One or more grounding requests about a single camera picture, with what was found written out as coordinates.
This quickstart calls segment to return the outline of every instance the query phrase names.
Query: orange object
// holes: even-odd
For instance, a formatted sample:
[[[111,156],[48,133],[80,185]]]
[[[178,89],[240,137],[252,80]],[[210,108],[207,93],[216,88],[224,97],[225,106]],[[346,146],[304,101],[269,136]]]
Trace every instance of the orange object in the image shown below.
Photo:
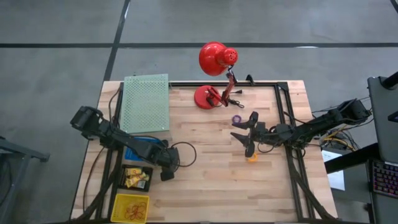
[[[257,153],[254,153],[252,157],[247,158],[248,162],[256,162],[258,159]]]

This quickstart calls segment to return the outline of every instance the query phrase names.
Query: yellow basket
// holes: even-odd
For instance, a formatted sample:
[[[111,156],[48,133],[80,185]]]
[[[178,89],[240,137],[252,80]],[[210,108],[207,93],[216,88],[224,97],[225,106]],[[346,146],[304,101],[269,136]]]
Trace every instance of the yellow basket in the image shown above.
[[[145,223],[148,207],[148,196],[116,194],[111,221],[115,223]]]

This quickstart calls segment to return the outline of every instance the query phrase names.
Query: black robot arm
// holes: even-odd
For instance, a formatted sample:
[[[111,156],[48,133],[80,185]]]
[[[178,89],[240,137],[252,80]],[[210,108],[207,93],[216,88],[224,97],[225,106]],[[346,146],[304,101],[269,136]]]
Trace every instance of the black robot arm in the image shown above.
[[[161,166],[162,180],[172,179],[177,168],[179,155],[177,148],[168,148],[168,144],[143,141],[135,138],[105,120],[100,110],[90,106],[82,106],[70,121],[73,128],[81,131],[81,135],[92,140],[99,138],[100,144],[109,149],[127,146],[142,160]]]
[[[326,114],[317,117],[300,126],[289,124],[277,124],[266,129],[265,122],[258,121],[258,113],[253,111],[249,121],[233,124],[241,129],[249,129],[247,136],[231,133],[246,148],[245,156],[251,157],[254,154],[254,142],[280,146],[283,143],[290,144],[293,148],[302,148],[309,143],[317,134],[325,134],[328,130],[341,124],[356,125],[366,121],[371,113],[357,99],[349,100],[340,104],[337,108],[327,111]]]

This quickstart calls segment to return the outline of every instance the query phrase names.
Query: gray floor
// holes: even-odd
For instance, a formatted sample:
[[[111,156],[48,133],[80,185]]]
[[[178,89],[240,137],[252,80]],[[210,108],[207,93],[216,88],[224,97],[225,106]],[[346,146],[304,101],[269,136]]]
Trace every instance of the gray floor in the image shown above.
[[[123,0],[0,0],[0,43],[112,42]],[[121,42],[397,42],[389,0],[133,0]],[[366,79],[396,70],[398,48],[237,49],[238,79],[305,80],[313,110],[368,95]],[[69,121],[96,106],[111,49],[0,49],[0,135],[51,153],[32,162],[14,223],[69,216],[87,142]],[[111,80],[168,73],[220,80],[198,65],[199,49],[119,49]],[[352,130],[360,146],[372,124]],[[336,198],[344,220],[366,220],[359,202]]]

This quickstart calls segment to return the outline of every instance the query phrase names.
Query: green perforated board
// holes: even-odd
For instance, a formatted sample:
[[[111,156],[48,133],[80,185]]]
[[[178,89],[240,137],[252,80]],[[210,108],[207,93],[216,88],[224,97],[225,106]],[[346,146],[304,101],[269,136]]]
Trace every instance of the green perforated board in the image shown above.
[[[169,75],[125,77],[120,128],[127,133],[168,131]]]

